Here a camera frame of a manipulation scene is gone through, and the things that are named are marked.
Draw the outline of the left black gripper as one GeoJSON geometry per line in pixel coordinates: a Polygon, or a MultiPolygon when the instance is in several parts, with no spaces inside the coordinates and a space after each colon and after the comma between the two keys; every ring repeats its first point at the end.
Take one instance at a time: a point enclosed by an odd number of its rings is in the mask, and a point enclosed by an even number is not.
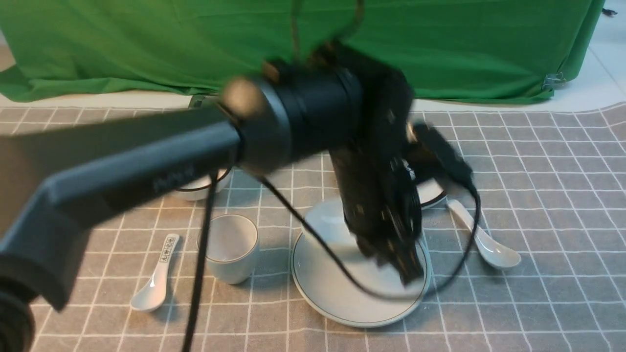
{"type": "Polygon", "coordinates": [[[472,169],[435,127],[409,122],[413,89],[400,69],[341,42],[325,44],[323,58],[362,87],[356,137],[330,151],[344,220],[358,250],[377,266],[391,265],[408,286],[425,273],[416,249],[417,183],[443,176],[477,199],[472,169]]]}

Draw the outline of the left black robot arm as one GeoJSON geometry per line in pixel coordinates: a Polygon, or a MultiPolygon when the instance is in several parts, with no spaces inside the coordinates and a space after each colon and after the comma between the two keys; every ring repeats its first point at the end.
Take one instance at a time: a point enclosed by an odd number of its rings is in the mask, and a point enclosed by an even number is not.
{"type": "Polygon", "coordinates": [[[30,303],[63,310],[80,272],[91,230],[220,169],[239,167],[275,193],[356,281],[319,233],[266,176],[324,150],[332,158],[347,227],[360,252],[389,264],[407,286],[425,274],[416,244],[421,205],[416,177],[445,175],[475,202],[471,236],[451,276],[475,243],[481,198],[472,169],[427,123],[409,123],[412,89],[397,67],[339,39],[305,63],[264,62],[263,71],[229,82],[217,102],[1,137],[1,350],[28,352],[36,329],[30,303]]]}

